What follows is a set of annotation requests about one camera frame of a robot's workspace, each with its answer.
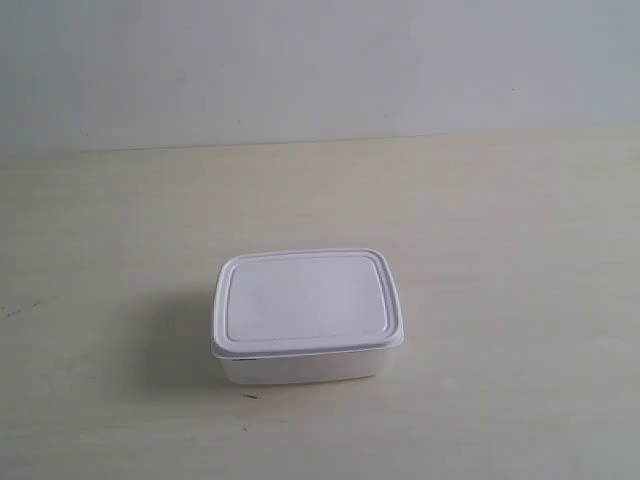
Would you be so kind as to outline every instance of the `food storage container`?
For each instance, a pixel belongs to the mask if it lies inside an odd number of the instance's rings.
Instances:
[[[243,255],[220,271],[212,351],[235,383],[375,375],[403,340],[396,287],[374,250]]]

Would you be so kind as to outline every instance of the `tabletop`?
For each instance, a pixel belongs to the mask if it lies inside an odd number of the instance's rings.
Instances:
[[[640,475],[640,127],[0,163],[0,477]],[[384,375],[240,387],[221,264],[381,251]]]

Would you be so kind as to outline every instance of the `wall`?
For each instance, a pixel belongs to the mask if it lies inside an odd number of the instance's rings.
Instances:
[[[0,153],[640,121],[637,0],[5,0]]]

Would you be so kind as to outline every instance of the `plastic container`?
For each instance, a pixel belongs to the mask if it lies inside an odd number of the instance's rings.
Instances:
[[[403,340],[393,278],[373,250],[244,255],[220,272],[212,351],[235,383],[376,375]]]

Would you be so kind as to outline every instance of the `container lid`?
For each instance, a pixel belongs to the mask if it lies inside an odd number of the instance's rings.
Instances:
[[[220,272],[213,353],[259,358],[368,350],[404,338],[384,257],[369,249],[243,255]]]

